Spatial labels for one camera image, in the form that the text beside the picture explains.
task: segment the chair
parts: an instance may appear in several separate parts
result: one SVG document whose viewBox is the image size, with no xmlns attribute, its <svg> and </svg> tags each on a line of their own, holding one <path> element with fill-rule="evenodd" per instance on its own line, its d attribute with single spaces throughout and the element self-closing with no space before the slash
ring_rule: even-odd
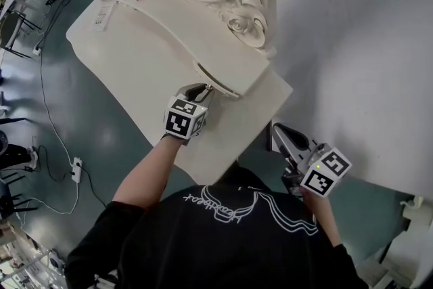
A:
<svg viewBox="0 0 433 289">
<path fill-rule="evenodd" d="M 11 12 L 6 15 L 0 27 L 0 48 L 17 55 L 18 57 L 27 57 L 31 59 L 29 55 L 12 49 L 23 24 L 27 25 L 31 30 L 34 30 L 35 28 L 41 29 L 36 24 L 27 20 L 24 14 L 21 14 L 20 12 Z"/>
<path fill-rule="evenodd" d="M 21 176 L 19 178 L 15 178 L 10 182 L 5 182 L 5 179 L 8 179 L 9 177 L 13 177 L 17 175 L 18 173 L 12 173 L 11 175 L 5 176 L 4 178 L 0 179 L 0 219 L 4 220 L 14 214 L 15 212 L 27 212 L 30 210 L 37 210 L 37 207 L 30 207 L 30 208 L 16 208 L 20 205 L 26 204 L 27 202 L 30 202 L 31 199 L 27 199 L 24 201 L 21 201 L 17 204 L 15 204 L 16 200 L 20 199 L 21 194 L 18 195 L 11 195 L 11 191 L 9 189 L 9 186 L 16 181 L 19 181 L 25 176 Z"/>
</svg>

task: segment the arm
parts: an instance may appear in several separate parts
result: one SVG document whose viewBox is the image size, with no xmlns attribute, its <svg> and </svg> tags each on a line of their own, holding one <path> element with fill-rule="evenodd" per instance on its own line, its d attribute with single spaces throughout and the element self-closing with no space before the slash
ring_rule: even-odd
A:
<svg viewBox="0 0 433 289">
<path fill-rule="evenodd" d="M 304 203 L 316 216 L 317 221 L 322 226 L 323 230 L 325 230 L 326 236 L 331 241 L 332 246 L 336 247 L 340 245 L 342 243 L 341 237 L 329 200 L 327 198 L 321 198 L 304 188 L 301 188 L 300 191 L 304 197 Z"/>
<path fill-rule="evenodd" d="M 337 288 L 368 289 L 368 285 L 358 277 L 353 260 L 343 246 L 329 200 L 321 198 L 304 188 L 301 188 L 300 191 L 304 197 L 304 203 L 314 213 L 334 247 L 332 253 L 333 265 L 334 268 L 338 269 L 339 273 L 335 278 L 335 283 L 338 284 Z"/>
<path fill-rule="evenodd" d="M 166 136 L 120 184 L 113 201 L 147 208 L 159 202 L 184 140 Z"/>
</svg>

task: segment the black clothing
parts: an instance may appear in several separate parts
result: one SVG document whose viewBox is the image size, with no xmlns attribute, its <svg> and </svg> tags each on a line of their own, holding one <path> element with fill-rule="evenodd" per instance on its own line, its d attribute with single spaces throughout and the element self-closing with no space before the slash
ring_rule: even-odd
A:
<svg viewBox="0 0 433 289">
<path fill-rule="evenodd" d="M 368 288 L 300 200 L 247 188 L 242 170 L 246 184 L 223 177 L 146 211 L 111 202 L 69 254 L 69 289 L 115 268 L 117 288 Z"/>
<path fill-rule="evenodd" d="M 0 170 L 9 166 L 30 162 L 32 157 L 27 152 L 27 149 L 21 146 L 9 144 L 6 151 L 0 155 Z"/>
</svg>

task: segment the white cable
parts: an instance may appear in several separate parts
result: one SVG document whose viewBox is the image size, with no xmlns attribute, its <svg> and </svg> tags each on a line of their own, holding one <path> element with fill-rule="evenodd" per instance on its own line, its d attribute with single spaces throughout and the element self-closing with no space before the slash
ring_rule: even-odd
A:
<svg viewBox="0 0 433 289">
<path fill-rule="evenodd" d="M 47 102 L 45 101 L 45 91 L 44 91 L 44 88 L 43 88 L 43 77 L 42 77 L 42 57 L 43 57 L 43 56 L 42 56 L 42 52 L 41 52 L 40 71 L 41 71 L 41 88 L 42 88 L 43 104 L 45 105 L 45 109 L 47 110 L 48 119 L 49 119 L 49 122 L 51 123 L 51 126 L 53 127 L 53 130 L 54 130 L 55 136 L 57 136 L 57 138 L 59 139 L 59 141 L 60 141 L 60 143 L 62 144 L 63 148 L 65 149 L 66 155 L 68 156 L 69 165 L 73 168 L 74 165 L 73 165 L 73 163 L 72 163 L 72 161 L 71 161 L 71 159 L 70 159 L 70 155 L 69 155 L 69 152 L 68 152 L 68 148 L 66 148 L 66 146 L 65 146 L 65 144 L 64 144 L 64 142 L 63 142 L 63 140 L 62 140 L 62 138 L 59 136 L 57 130 L 55 129 L 54 123 L 53 123 L 53 121 L 51 120 L 51 116 L 50 116 L 50 114 L 49 114 L 49 110 L 48 110 Z"/>
<path fill-rule="evenodd" d="M 76 184 L 76 200 L 74 203 L 74 207 L 72 207 L 72 210 L 70 212 L 60 212 L 56 210 L 55 208 L 52 208 L 51 206 L 48 206 L 44 201 L 36 199 L 36 198 L 30 198 L 31 200 L 36 200 L 37 202 L 40 202 L 41 204 L 44 204 L 46 207 L 48 207 L 50 210 L 53 210 L 54 212 L 58 213 L 59 215 L 71 215 L 76 207 L 76 204 L 78 203 L 78 183 Z"/>
<path fill-rule="evenodd" d="M 26 224 L 26 213 L 27 213 L 27 212 L 24 212 L 24 217 L 23 217 L 23 220 L 24 220 L 24 221 L 22 221 L 22 220 L 21 220 L 21 216 L 20 216 L 20 214 L 19 214 L 18 212 L 15 212 L 15 214 L 16 214 L 18 220 L 19 220 L 20 223 L 21 223 L 21 229 L 22 229 L 22 227 L 24 227 L 24 225 Z"/>
<path fill-rule="evenodd" d="M 42 25 L 43 25 L 45 19 L 47 18 L 47 16 L 48 16 L 49 13 L 51 12 L 51 5 L 48 5 L 48 6 L 49 6 L 49 10 L 48 10 L 48 12 L 45 14 L 45 16 L 43 16 L 42 22 L 41 22 L 41 24 L 39 25 L 41 28 L 42 28 Z M 45 35 L 45 32 L 42 32 L 42 33 L 39 34 L 39 29 L 36 31 L 36 33 L 37 33 L 39 36 L 41 36 L 41 35 Z"/>
</svg>

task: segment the power strip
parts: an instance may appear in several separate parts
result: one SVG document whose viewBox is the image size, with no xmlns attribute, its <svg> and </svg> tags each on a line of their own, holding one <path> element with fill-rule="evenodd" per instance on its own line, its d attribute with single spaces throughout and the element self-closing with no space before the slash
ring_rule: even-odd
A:
<svg viewBox="0 0 433 289">
<path fill-rule="evenodd" d="M 42 48 L 39 47 L 39 43 L 36 44 L 35 48 L 33 48 L 33 54 L 35 55 L 41 55 Z"/>
<path fill-rule="evenodd" d="M 72 167 L 72 180 L 77 184 L 81 180 L 81 168 L 83 167 L 83 161 L 80 158 L 74 158 L 74 166 Z"/>
</svg>

